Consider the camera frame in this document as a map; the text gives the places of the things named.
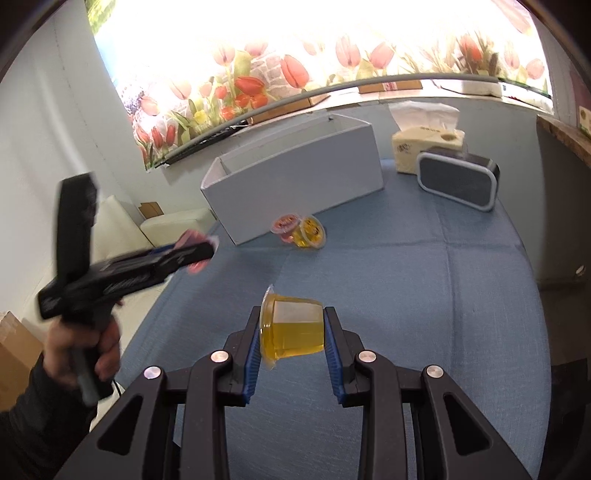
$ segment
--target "black speaker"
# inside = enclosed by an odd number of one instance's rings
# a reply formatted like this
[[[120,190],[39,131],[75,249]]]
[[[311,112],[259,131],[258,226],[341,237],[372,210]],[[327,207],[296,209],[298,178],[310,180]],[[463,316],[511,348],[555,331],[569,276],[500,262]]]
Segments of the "black speaker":
[[[448,148],[433,147],[417,156],[423,190],[483,212],[495,206],[500,173],[490,158]]]

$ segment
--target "flower wallpaper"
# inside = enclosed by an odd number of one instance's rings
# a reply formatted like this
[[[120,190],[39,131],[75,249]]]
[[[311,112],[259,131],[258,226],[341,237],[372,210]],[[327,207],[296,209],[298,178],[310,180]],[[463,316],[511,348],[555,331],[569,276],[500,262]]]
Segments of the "flower wallpaper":
[[[355,79],[466,73],[550,89],[540,40],[517,0],[86,6],[147,170],[238,115]]]

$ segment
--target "human hand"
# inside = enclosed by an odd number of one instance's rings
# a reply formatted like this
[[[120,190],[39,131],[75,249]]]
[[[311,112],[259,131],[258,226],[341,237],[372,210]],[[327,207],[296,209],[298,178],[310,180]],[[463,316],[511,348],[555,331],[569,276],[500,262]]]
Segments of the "human hand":
[[[78,386],[72,368],[72,348],[92,348],[98,345],[101,353],[95,372],[102,381],[109,380],[119,371],[119,326],[114,317],[102,333],[86,326],[64,323],[56,319],[47,332],[44,345],[43,368],[47,375],[62,387],[73,390]]]

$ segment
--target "table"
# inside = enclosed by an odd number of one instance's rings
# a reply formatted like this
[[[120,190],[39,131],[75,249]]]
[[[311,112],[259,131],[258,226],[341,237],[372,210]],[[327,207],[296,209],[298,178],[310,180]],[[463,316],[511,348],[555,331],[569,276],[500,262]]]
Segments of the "table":
[[[550,355],[521,240],[500,203],[479,212],[422,191],[391,160],[382,167],[383,191],[317,215],[327,230],[322,250],[271,234],[236,247],[215,227],[220,248],[210,265],[172,278],[117,380],[127,386],[149,365],[171,371],[220,348],[273,283],[277,293],[334,306],[343,328],[402,367],[442,366],[536,477]],[[337,404],[324,353],[261,367],[250,405],[226,409],[232,479],[355,479],[361,418]]]

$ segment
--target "black handheld device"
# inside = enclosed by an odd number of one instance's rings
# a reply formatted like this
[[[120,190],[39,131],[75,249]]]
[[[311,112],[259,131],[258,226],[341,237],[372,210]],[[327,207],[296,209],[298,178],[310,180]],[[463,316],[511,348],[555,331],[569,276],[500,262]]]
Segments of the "black handheld device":
[[[90,263],[90,238],[96,214],[96,186],[90,174],[62,181],[56,225],[56,277],[38,294],[43,319],[61,315],[64,322],[100,332],[111,319],[115,303],[130,293],[162,283],[180,267],[214,254],[208,243],[173,249],[146,249],[97,264]],[[99,351],[72,350],[72,361],[85,404],[96,405],[113,393],[111,381],[95,373]]]

